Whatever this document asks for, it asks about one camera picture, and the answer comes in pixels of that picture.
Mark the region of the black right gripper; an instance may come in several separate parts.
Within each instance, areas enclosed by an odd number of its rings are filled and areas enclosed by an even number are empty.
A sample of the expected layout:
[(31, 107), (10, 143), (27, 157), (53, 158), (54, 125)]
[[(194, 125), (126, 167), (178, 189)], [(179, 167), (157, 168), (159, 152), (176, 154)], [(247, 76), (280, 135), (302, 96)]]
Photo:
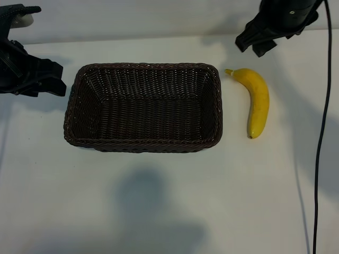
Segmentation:
[(249, 46), (258, 57), (275, 47), (273, 39), (299, 35), (318, 19), (317, 9), (322, 1), (261, 1), (258, 16), (248, 22), (236, 37), (241, 52)]

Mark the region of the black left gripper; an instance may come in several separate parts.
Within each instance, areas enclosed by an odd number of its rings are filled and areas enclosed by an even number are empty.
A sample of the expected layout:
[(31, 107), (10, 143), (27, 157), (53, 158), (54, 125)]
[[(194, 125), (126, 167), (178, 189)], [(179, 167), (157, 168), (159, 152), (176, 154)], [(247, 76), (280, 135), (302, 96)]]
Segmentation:
[[(61, 80), (62, 73), (63, 67), (57, 62), (28, 54), (17, 41), (1, 39), (1, 93), (30, 97), (49, 93), (64, 97), (66, 85)], [(31, 79), (42, 80), (30, 84)]]

